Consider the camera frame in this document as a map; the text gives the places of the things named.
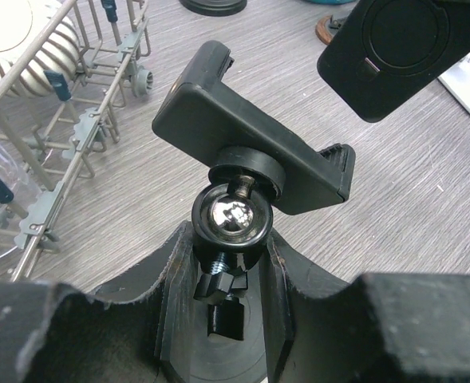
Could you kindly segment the black phone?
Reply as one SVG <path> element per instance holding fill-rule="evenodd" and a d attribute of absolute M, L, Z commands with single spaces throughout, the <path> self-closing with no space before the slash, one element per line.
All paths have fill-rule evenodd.
<path fill-rule="evenodd" d="M 319 76 L 376 123 L 470 52 L 470 1 L 359 1 L 317 63 Z"/>

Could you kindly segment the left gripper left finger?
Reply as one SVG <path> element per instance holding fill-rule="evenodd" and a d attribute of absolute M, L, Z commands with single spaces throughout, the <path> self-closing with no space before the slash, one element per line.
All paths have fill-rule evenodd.
<path fill-rule="evenodd" d="M 192 225 L 91 294 L 0 282 L 0 382 L 187 382 L 197 265 Z"/>

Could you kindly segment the black phone stand short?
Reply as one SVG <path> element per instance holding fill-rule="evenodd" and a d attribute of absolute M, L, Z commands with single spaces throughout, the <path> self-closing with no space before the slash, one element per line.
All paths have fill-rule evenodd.
<path fill-rule="evenodd" d="M 294 250 L 273 228 L 274 212 L 299 215 L 347 201 L 354 150 L 315 151 L 222 81 L 230 50 L 204 42 L 168 92 L 153 132 L 208 167 L 192 205 L 194 297 L 207 307 L 209 336 L 241 341 L 242 296 L 256 285 L 271 382 L 330 381 L 318 325 L 320 301 L 346 283 Z"/>

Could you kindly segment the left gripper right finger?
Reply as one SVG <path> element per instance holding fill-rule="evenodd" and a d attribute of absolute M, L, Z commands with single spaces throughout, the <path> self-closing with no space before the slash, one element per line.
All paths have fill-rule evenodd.
<path fill-rule="evenodd" d="M 271 382 L 470 382 L 470 274 L 344 282 L 273 233 L 259 264 Z"/>

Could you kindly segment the black phone stand tall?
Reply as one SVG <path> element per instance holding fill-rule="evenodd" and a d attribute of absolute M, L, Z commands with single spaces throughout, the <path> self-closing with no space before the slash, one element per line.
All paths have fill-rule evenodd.
<path fill-rule="evenodd" d="M 244 10 L 247 0 L 180 0 L 180 4 L 199 15 L 226 17 Z"/>

